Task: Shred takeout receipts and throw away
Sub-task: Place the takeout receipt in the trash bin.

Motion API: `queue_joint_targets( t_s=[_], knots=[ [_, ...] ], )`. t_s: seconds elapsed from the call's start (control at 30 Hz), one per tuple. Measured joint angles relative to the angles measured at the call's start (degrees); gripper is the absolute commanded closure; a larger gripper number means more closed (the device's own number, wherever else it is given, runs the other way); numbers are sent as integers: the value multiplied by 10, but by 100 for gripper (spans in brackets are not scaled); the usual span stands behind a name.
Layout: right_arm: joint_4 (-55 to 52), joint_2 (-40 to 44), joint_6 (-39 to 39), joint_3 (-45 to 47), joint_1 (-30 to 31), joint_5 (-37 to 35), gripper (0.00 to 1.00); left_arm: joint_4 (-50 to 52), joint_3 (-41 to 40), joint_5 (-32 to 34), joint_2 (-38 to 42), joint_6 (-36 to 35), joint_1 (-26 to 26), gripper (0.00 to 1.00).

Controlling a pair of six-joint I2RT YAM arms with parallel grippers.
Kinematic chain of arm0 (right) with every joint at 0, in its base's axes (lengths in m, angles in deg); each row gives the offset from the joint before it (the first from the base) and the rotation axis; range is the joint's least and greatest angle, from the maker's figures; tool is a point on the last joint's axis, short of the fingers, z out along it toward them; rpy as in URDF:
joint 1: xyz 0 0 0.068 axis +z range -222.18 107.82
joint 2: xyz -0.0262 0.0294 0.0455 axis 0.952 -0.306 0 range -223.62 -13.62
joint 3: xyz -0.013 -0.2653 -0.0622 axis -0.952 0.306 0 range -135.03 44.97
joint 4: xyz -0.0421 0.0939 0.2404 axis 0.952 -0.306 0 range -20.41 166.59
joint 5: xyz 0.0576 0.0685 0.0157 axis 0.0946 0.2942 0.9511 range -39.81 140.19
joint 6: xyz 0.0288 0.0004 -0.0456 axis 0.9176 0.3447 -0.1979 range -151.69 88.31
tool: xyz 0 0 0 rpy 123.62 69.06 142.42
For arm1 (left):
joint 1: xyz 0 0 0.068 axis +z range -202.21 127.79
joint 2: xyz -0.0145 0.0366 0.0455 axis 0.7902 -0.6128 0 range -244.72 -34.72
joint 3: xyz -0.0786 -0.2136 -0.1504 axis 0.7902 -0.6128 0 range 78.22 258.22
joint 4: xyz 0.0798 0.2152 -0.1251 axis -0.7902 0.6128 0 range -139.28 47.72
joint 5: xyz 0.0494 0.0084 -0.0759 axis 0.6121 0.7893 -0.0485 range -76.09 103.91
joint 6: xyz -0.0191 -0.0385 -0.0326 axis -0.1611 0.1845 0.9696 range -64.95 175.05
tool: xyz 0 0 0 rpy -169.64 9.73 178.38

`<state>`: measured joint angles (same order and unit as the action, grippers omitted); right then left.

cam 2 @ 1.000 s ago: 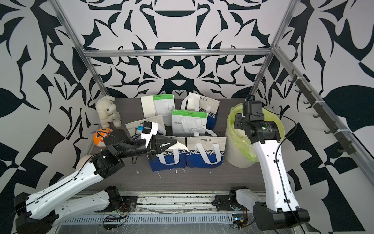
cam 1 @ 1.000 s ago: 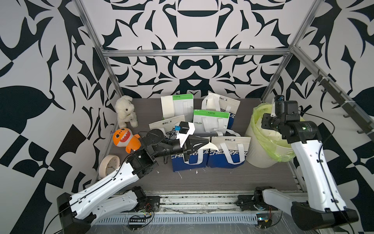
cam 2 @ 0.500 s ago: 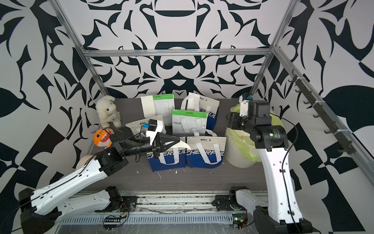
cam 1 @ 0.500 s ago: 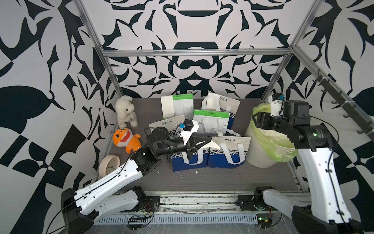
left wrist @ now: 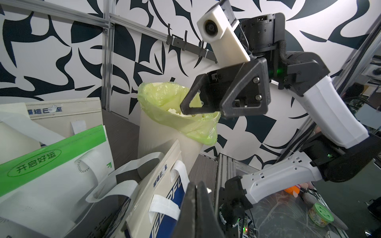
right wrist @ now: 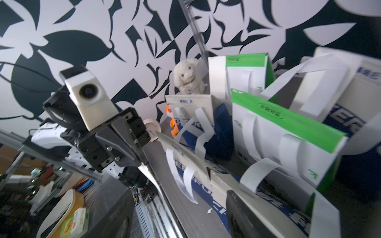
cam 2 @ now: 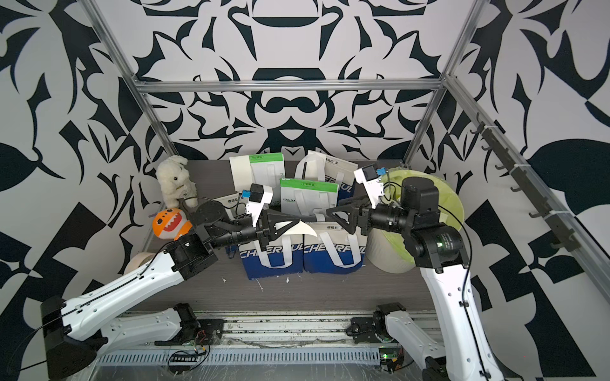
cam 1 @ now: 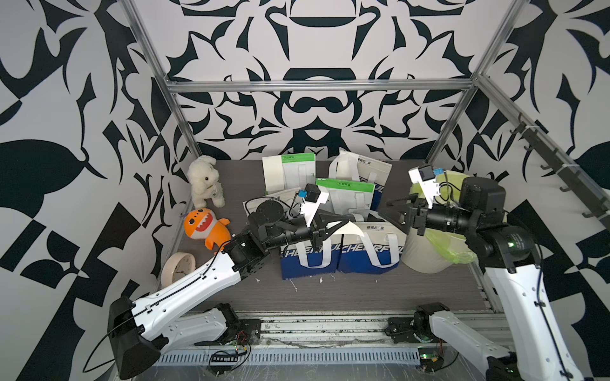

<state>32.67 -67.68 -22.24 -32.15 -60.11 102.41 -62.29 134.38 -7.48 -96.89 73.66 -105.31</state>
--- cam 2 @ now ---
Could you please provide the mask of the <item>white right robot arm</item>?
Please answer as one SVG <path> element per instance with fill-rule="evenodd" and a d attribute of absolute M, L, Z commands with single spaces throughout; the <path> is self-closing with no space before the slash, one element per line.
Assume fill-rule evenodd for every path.
<path fill-rule="evenodd" d="M 502 380 L 473 296 L 469 250 L 440 215 L 438 187 L 423 177 L 404 179 L 396 204 L 361 197 L 327 209 L 348 233 L 381 230 L 402 237 L 432 296 L 443 340 L 432 339 L 398 305 L 378 307 L 378 335 L 400 344 L 425 380 Z"/>

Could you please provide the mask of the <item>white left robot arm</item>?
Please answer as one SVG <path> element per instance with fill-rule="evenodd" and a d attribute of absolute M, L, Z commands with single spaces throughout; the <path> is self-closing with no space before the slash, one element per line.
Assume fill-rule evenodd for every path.
<path fill-rule="evenodd" d="M 49 379 L 66 379 L 116 349 L 151 341 L 193 340 L 199 323 L 186 303 L 126 320 L 120 316 L 209 268 L 217 260 L 216 250 L 251 242 L 265 248 L 300 224 L 298 217 L 260 203 L 246 209 L 244 217 L 231 220 L 222 203 L 203 203 L 192 214 L 193 228 L 168 242 L 148 263 L 79 297 L 53 296 L 44 301 L 41 317 Z"/>

